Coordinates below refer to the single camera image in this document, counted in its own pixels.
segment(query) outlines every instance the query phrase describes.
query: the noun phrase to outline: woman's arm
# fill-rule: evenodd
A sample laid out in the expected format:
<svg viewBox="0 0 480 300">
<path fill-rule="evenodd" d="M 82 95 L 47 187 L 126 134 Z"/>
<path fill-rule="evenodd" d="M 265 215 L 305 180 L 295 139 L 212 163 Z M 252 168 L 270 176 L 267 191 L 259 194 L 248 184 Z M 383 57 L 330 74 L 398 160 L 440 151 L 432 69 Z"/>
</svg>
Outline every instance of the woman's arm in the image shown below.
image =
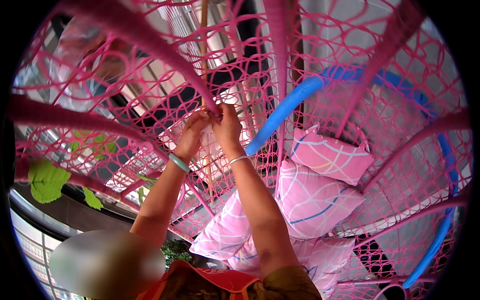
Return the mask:
<svg viewBox="0 0 480 300">
<path fill-rule="evenodd" d="M 200 131 L 209 123 L 205 111 L 195 112 L 185 124 L 175 155 L 186 165 L 200 148 Z M 169 160 L 158 181 L 148 193 L 130 232 L 144 236 L 161 247 L 186 173 Z"/>
<path fill-rule="evenodd" d="M 224 154 L 231 161 L 245 155 L 240 142 L 241 124 L 233 105 L 220 104 L 223 112 L 220 124 L 210 117 L 215 136 Z M 285 220 L 249 159 L 231 165 L 240 202 L 252 228 L 252 237 L 265 278 L 273 271 L 289 265 L 300 265 L 288 236 Z"/>
</svg>

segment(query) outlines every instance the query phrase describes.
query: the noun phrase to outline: olive green sleeve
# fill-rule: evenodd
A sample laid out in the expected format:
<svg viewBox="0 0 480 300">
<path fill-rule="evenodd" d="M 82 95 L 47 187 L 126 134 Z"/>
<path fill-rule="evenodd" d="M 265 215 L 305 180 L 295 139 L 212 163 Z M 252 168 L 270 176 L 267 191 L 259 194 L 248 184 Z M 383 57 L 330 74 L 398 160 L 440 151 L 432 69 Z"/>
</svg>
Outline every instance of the olive green sleeve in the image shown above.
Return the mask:
<svg viewBox="0 0 480 300">
<path fill-rule="evenodd" d="M 269 274 L 249 289 L 250 300 L 322 300 L 301 266 L 287 266 Z"/>
</svg>

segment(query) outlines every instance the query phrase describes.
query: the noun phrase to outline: green artificial leaf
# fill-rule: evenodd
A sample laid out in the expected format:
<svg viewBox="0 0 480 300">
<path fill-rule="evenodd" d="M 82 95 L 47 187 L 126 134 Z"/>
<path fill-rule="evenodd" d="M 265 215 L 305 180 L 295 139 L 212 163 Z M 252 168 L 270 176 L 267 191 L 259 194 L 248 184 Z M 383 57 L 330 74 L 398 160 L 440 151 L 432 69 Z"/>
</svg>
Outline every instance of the green artificial leaf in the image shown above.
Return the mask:
<svg viewBox="0 0 480 300">
<path fill-rule="evenodd" d="M 145 181 L 151 181 L 153 183 L 155 183 L 157 181 L 157 179 L 155 179 L 155 178 L 150 178 L 150 177 L 143 176 L 143 175 L 140 175 L 140 174 L 137 174 L 137 177 L 140 178 L 140 179 L 143 179 Z"/>
<path fill-rule="evenodd" d="M 61 197 L 61 189 L 71 174 L 57 168 L 49 160 L 32 161 L 28 170 L 31 193 L 35 200 L 45 204 Z"/>
<path fill-rule="evenodd" d="M 144 203 L 144 189 L 143 188 L 138 189 L 138 203 L 140 203 L 140 205 L 142 205 Z"/>
<path fill-rule="evenodd" d="M 110 142 L 110 143 L 107 143 L 107 151 L 110 152 L 110 153 L 115 153 L 115 151 L 117 151 L 117 146 L 115 146 L 115 142 Z"/>
<path fill-rule="evenodd" d="M 76 137 L 80 138 L 84 144 L 86 144 L 88 141 L 88 137 L 86 136 L 92 134 L 92 132 L 88 130 L 79 130 L 79 131 L 74 130 L 73 134 Z M 115 151 L 117 150 L 117 147 L 115 146 L 115 141 L 113 139 L 109 139 L 109 140 L 111 142 L 108 142 L 105 144 L 105 142 L 107 141 L 107 137 L 105 135 L 99 134 L 93 137 L 93 146 L 90 147 L 90 150 L 92 150 L 92 154 L 95 156 L 95 159 L 101 160 L 105 158 L 106 155 L 102 154 L 105 151 L 108 151 L 110 153 L 115 153 Z M 79 149 L 80 147 L 81 147 L 80 142 L 72 142 L 71 148 L 72 148 L 72 156 L 74 159 L 80 156 L 80 154 L 82 154 L 82 151 L 84 149 L 82 148 Z"/>
<path fill-rule="evenodd" d="M 72 142 L 70 144 L 70 148 L 72 148 L 72 158 L 73 159 L 76 159 L 77 157 L 80 156 L 80 154 L 82 154 L 82 149 L 78 149 L 78 148 L 80 148 L 80 142 Z"/>
<path fill-rule="evenodd" d="M 88 206 L 98 210 L 103 207 L 101 201 L 95 196 L 95 194 L 91 190 L 89 190 L 88 188 L 84 188 L 84 193 L 85 202 L 87 202 Z"/>
</svg>

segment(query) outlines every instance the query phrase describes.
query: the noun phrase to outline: patterned pillowcase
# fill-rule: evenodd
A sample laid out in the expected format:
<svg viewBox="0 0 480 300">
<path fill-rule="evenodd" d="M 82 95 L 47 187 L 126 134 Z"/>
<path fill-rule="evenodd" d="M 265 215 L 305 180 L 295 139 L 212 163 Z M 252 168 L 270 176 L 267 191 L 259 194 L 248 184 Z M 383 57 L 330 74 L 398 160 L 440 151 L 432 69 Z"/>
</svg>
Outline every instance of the patterned pillowcase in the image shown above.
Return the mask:
<svg viewBox="0 0 480 300">
<path fill-rule="evenodd" d="M 355 147 L 317 135 L 311 128 L 307 131 L 295 128 L 291 158 L 319 174 L 355 186 L 373 162 L 373 155 L 365 148 L 366 142 Z"/>
<path fill-rule="evenodd" d="M 290 242 L 300 264 L 305 267 L 308 276 L 322 294 L 322 299 L 330 297 L 335 290 L 340 272 L 353 251 L 355 239 L 291 238 Z M 234 270 L 261 277 L 260 261 L 251 237 L 233 257 L 228 259 L 228 264 Z"/>
<path fill-rule="evenodd" d="M 287 222 L 289 235 L 306 240 L 330 232 L 364 198 L 346 183 L 287 159 L 280 168 L 276 201 Z"/>
<path fill-rule="evenodd" d="M 190 247 L 190 252 L 226 260 L 232 257 L 251 236 L 250 224 L 235 191 L 222 211 L 215 215 Z"/>
<path fill-rule="evenodd" d="M 334 292 L 340 272 L 347 264 L 353 247 L 355 239 L 326 237 L 317 240 L 313 248 L 305 250 L 311 254 L 305 265 L 308 276 L 322 294 L 322 299 L 330 297 Z"/>
<path fill-rule="evenodd" d="M 227 262 L 234 270 L 261 277 L 260 260 L 251 236 Z"/>
</svg>

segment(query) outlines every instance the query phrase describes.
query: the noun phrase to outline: pink cushion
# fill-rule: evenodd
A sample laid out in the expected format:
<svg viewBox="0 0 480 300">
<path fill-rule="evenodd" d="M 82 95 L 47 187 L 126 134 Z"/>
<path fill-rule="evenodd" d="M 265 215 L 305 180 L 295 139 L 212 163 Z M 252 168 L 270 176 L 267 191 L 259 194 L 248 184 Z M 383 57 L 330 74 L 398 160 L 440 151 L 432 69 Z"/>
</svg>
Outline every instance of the pink cushion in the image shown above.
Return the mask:
<svg viewBox="0 0 480 300">
<path fill-rule="evenodd" d="M 261 277 L 260 260 L 258 259 L 257 249 L 253 244 L 253 238 L 250 236 L 240 249 L 231 258 L 227 259 L 228 264 L 234 270 Z"/>
<path fill-rule="evenodd" d="M 355 246 L 355 239 L 326 237 L 290 241 L 300 265 L 305 267 L 308 276 L 326 299 L 335 290 L 340 272 Z M 228 264 L 234 270 L 261 276 L 260 261 L 251 237 L 228 259 Z"/>
<path fill-rule="evenodd" d="M 240 204 L 238 191 L 225 203 L 190 247 L 190 252 L 205 257 L 226 260 L 248 241 L 250 224 Z"/>
<path fill-rule="evenodd" d="M 354 246 L 355 239 L 333 237 L 319 239 L 314 244 L 305 267 L 308 276 L 322 293 L 323 299 L 330 297 L 334 292 L 340 272 L 347 264 Z"/>
<path fill-rule="evenodd" d="M 276 201 L 291 237 L 305 240 L 325 235 L 363 200 L 357 190 L 342 181 L 290 159 L 282 162 Z"/>
<path fill-rule="evenodd" d="M 366 149 L 366 142 L 355 147 L 315 131 L 295 128 L 291 158 L 315 172 L 357 185 L 360 177 L 373 162 L 373 155 Z"/>
</svg>

